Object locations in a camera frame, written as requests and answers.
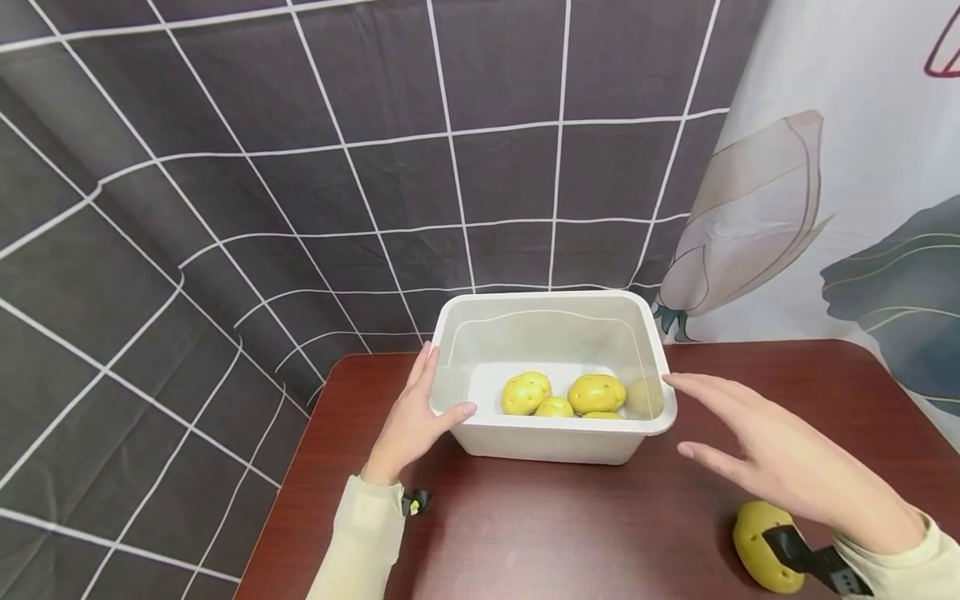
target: dark gray fabric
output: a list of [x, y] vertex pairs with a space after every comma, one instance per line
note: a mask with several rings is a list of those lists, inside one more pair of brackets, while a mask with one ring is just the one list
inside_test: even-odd
[[458, 294], [651, 299], [765, 9], [36, 5], [0, 6], [0, 597], [30, 600], [229, 598], [336, 362]]

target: sleeve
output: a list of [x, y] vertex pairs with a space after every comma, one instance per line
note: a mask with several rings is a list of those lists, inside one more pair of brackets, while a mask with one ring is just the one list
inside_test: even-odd
[[403, 487], [352, 476], [333, 519], [333, 537], [307, 600], [382, 600], [406, 519]]
[[960, 546], [942, 532], [932, 518], [923, 517], [924, 541], [913, 550], [895, 556], [875, 554], [841, 535], [835, 537], [837, 552], [874, 591], [874, 600], [960, 598]]

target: yellow potato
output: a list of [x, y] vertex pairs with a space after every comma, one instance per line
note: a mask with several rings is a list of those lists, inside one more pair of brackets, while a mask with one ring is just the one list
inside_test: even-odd
[[566, 399], [580, 415], [612, 413], [627, 400], [627, 388], [611, 375], [581, 375], [566, 393]]
[[553, 396], [543, 401], [537, 412], [537, 417], [573, 417], [573, 407], [566, 401], [565, 397]]
[[769, 502], [747, 502], [736, 515], [733, 545], [747, 572], [757, 583], [776, 593], [794, 593], [804, 585], [804, 575], [777, 560], [763, 532], [793, 523], [793, 517]]
[[663, 396], [650, 396], [647, 380], [641, 377], [627, 386], [627, 406], [631, 417], [656, 419], [663, 412]]
[[584, 419], [607, 419], [607, 420], [623, 420], [623, 417], [620, 417], [616, 413], [586, 413]]
[[503, 386], [500, 406], [505, 415], [532, 415], [551, 396], [550, 380], [546, 375], [536, 371], [522, 372]]

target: brown tabletop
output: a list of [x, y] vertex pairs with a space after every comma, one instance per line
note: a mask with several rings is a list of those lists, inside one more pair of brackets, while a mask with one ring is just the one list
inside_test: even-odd
[[[736, 379], [845, 446], [943, 527], [960, 533], [960, 456], [866, 350], [837, 341], [671, 346], [675, 372]], [[413, 354], [350, 356], [333, 370], [237, 600], [302, 600], [344, 483], [363, 466]], [[467, 455], [450, 436], [404, 477], [436, 494], [407, 522], [389, 599], [773, 597], [740, 565], [732, 519], [750, 497], [675, 450], [736, 450], [699, 403], [622, 467]], [[808, 540], [824, 528], [801, 522]], [[836, 598], [808, 579], [793, 598]]]

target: white curtain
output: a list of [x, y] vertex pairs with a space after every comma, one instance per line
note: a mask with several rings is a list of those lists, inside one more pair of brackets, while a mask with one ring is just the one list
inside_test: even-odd
[[840, 338], [960, 448], [960, 0], [774, 0], [658, 298], [668, 341]]

